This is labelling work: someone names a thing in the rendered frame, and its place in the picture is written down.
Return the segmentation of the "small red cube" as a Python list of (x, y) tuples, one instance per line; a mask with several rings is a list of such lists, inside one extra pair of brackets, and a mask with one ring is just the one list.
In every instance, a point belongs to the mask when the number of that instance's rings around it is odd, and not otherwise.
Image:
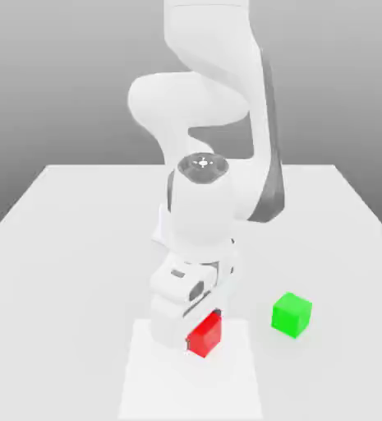
[(186, 338), (187, 349), (205, 358), (221, 341), (222, 313), (213, 310)]

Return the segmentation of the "small green cube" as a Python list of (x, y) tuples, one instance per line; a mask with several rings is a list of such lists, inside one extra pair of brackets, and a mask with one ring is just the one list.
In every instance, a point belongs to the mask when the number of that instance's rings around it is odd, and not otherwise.
[(311, 311), (312, 302), (287, 292), (273, 305), (271, 326), (296, 339), (308, 326)]

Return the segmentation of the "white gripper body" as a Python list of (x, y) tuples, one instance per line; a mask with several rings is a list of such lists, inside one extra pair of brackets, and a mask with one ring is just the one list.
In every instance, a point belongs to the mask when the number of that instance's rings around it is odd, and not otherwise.
[(151, 334), (173, 349), (212, 312), (224, 313), (238, 279), (235, 262), (165, 262), (150, 278)]

